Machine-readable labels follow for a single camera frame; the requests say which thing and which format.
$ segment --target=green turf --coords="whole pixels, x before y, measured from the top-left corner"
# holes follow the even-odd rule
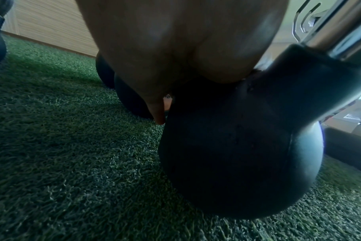
[[[325,158],[311,192],[276,216],[203,215],[160,168],[163,127],[129,114],[94,59],[6,40],[0,240],[361,240],[354,168]]]

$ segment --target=finger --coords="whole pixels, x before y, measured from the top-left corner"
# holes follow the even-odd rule
[[[163,125],[165,123],[165,106],[163,103],[163,99],[158,100],[154,103],[146,103],[148,109],[152,116],[154,117],[154,121],[158,125]]]

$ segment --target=skin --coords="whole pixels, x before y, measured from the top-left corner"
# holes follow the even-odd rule
[[[165,123],[163,97],[198,75],[245,78],[276,35],[289,0],[76,0],[111,68]]]

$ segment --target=gym mat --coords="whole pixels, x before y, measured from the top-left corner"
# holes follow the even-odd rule
[[[5,39],[0,240],[361,240],[361,171],[325,157],[311,191],[278,215],[204,215],[161,170],[163,127],[127,112],[94,59]]]

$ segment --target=artificial turf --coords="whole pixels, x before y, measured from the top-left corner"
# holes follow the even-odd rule
[[[204,215],[161,170],[163,127],[126,111],[94,59],[5,39],[0,240],[361,240],[360,171],[326,157],[279,215]]]

